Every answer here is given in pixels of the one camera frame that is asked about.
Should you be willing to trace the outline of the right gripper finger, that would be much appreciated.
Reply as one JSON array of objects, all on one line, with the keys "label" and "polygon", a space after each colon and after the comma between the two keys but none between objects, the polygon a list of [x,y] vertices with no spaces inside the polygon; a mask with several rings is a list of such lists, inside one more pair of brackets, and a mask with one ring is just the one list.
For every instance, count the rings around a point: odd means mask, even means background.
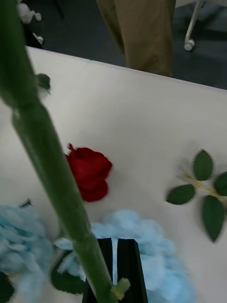
[{"label": "right gripper finger", "polygon": [[135,240],[118,240],[117,275],[118,280],[126,278],[130,282],[130,288],[121,300],[122,303],[148,302],[139,247]]}]

